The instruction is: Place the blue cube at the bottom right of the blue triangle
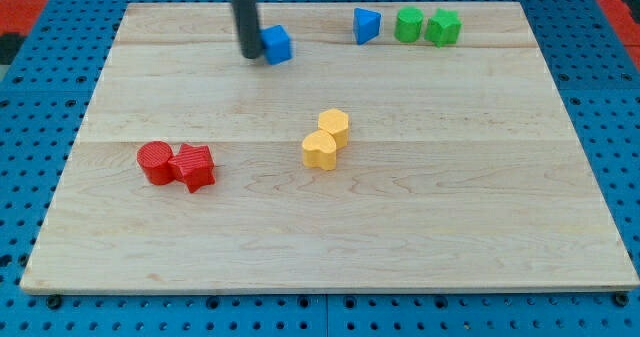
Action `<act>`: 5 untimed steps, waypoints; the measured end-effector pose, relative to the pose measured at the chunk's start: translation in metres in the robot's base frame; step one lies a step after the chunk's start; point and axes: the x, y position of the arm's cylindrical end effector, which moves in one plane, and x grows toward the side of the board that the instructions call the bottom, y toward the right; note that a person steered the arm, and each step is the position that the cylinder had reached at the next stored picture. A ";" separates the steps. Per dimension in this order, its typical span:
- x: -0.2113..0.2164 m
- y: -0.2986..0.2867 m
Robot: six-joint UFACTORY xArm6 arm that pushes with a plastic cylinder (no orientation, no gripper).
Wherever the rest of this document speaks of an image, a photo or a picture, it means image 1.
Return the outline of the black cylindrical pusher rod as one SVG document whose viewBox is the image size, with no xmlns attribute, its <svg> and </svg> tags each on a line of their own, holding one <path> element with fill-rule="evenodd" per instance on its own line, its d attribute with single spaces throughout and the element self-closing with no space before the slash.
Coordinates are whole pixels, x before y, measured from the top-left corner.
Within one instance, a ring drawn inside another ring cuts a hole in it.
<svg viewBox="0 0 640 337">
<path fill-rule="evenodd" d="M 257 59 L 263 47 L 257 0 L 230 0 L 241 54 L 246 59 Z"/>
</svg>

